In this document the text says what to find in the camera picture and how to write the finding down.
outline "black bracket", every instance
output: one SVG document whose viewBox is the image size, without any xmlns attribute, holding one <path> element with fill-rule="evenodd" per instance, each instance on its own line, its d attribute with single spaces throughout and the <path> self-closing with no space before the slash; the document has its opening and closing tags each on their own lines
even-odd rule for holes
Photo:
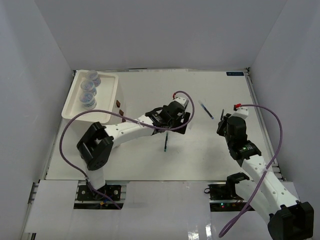
<svg viewBox="0 0 320 240">
<path fill-rule="evenodd" d="M 76 145 L 90 171 L 98 170 L 107 163 L 114 145 L 113 136 L 109 136 L 105 128 L 100 122 L 93 123 Z"/>
<path fill-rule="evenodd" d="M 99 192 L 107 195 L 114 201 L 119 201 L 121 198 L 121 185 L 105 185 L 98 189 Z M 80 185 L 78 195 L 76 197 L 78 201 L 103 201 L 104 197 L 100 194 L 92 192 L 88 185 Z"/>
<path fill-rule="evenodd" d="M 314 209 L 308 202 L 281 206 L 270 214 L 268 230 L 273 240 L 303 240 L 314 234 Z"/>
<path fill-rule="evenodd" d="M 250 159 L 254 155 L 261 156 L 258 147 L 248 140 L 246 121 L 229 113 L 223 116 L 223 113 L 224 111 L 222 111 L 216 133 L 225 138 L 231 157 L 241 167 L 244 159 Z"/>
<path fill-rule="evenodd" d="M 232 200 L 226 184 L 209 184 L 209 190 L 205 193 L 210 194 L 210 200 Z"/>
<path fill-rule="evenodd" d="M 225 185 L 228 188 L 230 195 L 233 198 L 238 197 L 238 195 L 236 193 L 236 184 L 240 183 L 243 180 L 249 180 L 249 179 L 250 178 L 246 174 L 244 174 L 243 172 L 238 172 L 238 173 L 235 173 L 235 174 L 228 176 L 226 178 Z"/>
<path fill-rule="evenodd" d="M 177 128 L 177 127 L 185 124 L 186 122 L 188 122 L 188 121 L 189 121 L 189 118 L 190 118 L 190 115 L 191 115 L 190 112 L 187 112 L 187 111 L 186 111 L 186 112 L 184 113 L 183 122 L 177 122 L 176 124 L 174 124 L 174 125 L 172 126 L 172 128 Z M 174 130 L 174 131 L 172 131 L 172 132 L 179 133 L 179 134 L 185 134 L 185 133 L 186 133 L 186 130 L 187 130 L 187 125 L 185 125 L 185 126 L 182 127 L 182 128 L 179 128 L 178 130 Z"/>
</svg>

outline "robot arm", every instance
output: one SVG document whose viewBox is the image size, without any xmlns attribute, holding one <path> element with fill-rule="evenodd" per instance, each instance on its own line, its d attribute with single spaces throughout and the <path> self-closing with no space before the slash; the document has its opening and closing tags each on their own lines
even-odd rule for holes
<svg viewBox="0 0 320 240">
<path fill-rule="evenodd" d="M 188 102 L 187 98 L 175 97 L 169 105 L 155 108 L 135 119 L 138 124 L 134 122 L 114 125 L 93 123 L 76 145 L 84 160 L 85 171 L 92 186 L 96 190 L 105 186 L 103 166 L 108 162 L 113 148 L 133 139 L 164 132 L 142 124 L 172 129 L 186 123 L 190 117 L 190 113 L 186 112 Z M 173 132 L 184 134 L 186 128 L 187 126 Z"/>
<path fill-rule="evenodd" d="M 248 201 L 263 173 L 267 171 L 259 191 L 250 203 L 267 223 L 273 240 L 303 240 L 313 236 L 314 210 L 308 202 L 301 203 L 278 180 L 272 170 L 266 170 L 261 151 L 248 140 L 245 119 L 247 107 L 234 107 L 234 114 L 221 115 L 217 134 L 225 137 L 231 157 L 253 179 L 244 173 L 227 178 L 232 197 Z"/>
</svg>

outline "white panel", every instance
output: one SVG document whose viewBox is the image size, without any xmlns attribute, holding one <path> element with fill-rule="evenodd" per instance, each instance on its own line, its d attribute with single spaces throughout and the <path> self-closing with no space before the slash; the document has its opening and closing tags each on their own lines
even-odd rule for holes
<svg viewBox="0 0 320 240">
<path fill-rule="evenodd" d="M 42 180 L 24 231 L 64 240 L 74 210 L 78 181 Z"/>
<path fill-rule="evenodd" d="M 33 0 L 0 0 L 0 239 L 18 239 L 72 71 Z"/>
<path fill-rule="evenodd" d="M 221 229 L 239 212 L 212 212 L 212 238 L 218 240 Z M 255 212 L 246 212 L 222 238 L 223 240 L 272 240 L 265 221 Z"/>
<path fill-rule="evenodd" d="M 205 182 L 130 182 L 122 210 L 66 209 L 70 194 L 64 193 L 65 201 L 53 198 L 57 200 L 53 204 L 58 213 L 38 213 L 37 217 L 44 221 L 39 223 L 41 227 L 35 226 L 36 240 L 211 240 L 209 198 L 203 193 L 206 187 Z M 41 199 L 34 205 L 51 208 L 49 199 L 38 194 L 36 201 Z M 63 210 L 67 211 L 65 215 L 59 214 Z"/>
<path fill-rule="evenodd" d="M 286 0 L 35 0 L 71 68 L 246 68 Z"/>
<path fill-rule="evenodd" d="M 117 73 L 127 105 L 127 116 L 140 117 L 156 107 L 170 103 L 177 90 L 187 91 L 194 100 L 195 116 L 185 135 L 170 132 L 167 151 L 165 134 L 141 137 L 112 150 L 104 166 L 106 180 L 131 181 L 191 181 L 225 180 L 241 172 L 230 156 L 226 140 L 217 135 L 221 111 L 233 112 L 236 103 L 251 103 L 252 99 L 244 76 L 227 76 L 225 72 L 129 72 Z M 215 117 L 212 120 L 198 103 L 201 100 Z M 247 134 L 268 161 L 266 144 L 253 108 L 246 119 Z M 62 121 L 61 129 L 66 125 Z M 86 128 L 69 129 L 63 142 L 66 157 L 83 168 L 76 145 Z M 59 144 L 54 152 L 46 179 L 82 180 L 80 172 L 67 165 L 60 156 Z"/>
<path fill-rule="evenodd" d="M 290 0 L 252 66 L 252 81 L 260 104 L 273 109 L 283 125 L 278 162 L 294 182 L 301 200 L 320 212 L 319 192 L 319 66 L 320 2 Z M 265 123 L 278 144 L 278 124 L 269 114 Z M 314 226 L 320 225 L 315 217 Z M 314 229 L 314 239 L 320 230 Z"/>
</svg>

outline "white tray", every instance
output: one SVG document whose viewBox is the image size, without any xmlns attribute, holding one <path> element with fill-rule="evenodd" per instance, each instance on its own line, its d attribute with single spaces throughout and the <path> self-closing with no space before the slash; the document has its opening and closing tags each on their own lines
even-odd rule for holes
<svg viewBox="0 0 320 240">
<path fill-rule="evenodd" d="M 66 98 L 61 113 L 64 119 L 72 119 L 77 114 L 86 111 L 86 109 L 82 107 L 79 97 L 83 92 L 80 88 L 80 85 L 82 81 L 86 79 L 87 72 L 88 70 L 79 70 L 74 76 L 68 97 Z M 96 107 L 94 109 L 107 110 L 112 112 L 115 105 L 119 77 L 116 74 L 100 71 L 98 71 L 98 74 L 101 78 L 101 84 L 96 88 Z M 91 112 L 80 116 L 77 120 L 91 123 L 100 122 L 102 124 L 106 124 L 110 120 L 110 115 L 101 112 Z"/>
</svg>

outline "plastic cup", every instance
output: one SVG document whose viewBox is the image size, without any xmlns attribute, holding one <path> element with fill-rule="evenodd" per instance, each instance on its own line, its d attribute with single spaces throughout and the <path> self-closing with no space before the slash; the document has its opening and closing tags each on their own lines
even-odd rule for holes
<svg viewBox="0 0 320 240">
<path fill-rule="evenodd" d="M 97 89 L 93 81 L 84 80 L 80 87 L 84 92 L 92 93 L 94 96 L 97 94 Z"/>
<path fill-rule="evenodd" d="M 91 80 L 96 87 L 98 87 L 101 83 L 101 79 L 96 70 L 90 70 L 85 75 L 86 79 Z"/>
<path fill-rule="evenodd" d="M 82 103 L 82 106 L 87 110 L 94 109 L 97 106 L 95 96 L 89 91 L 83 92 L 80 95 L 79 100 Z"/>
</svg>

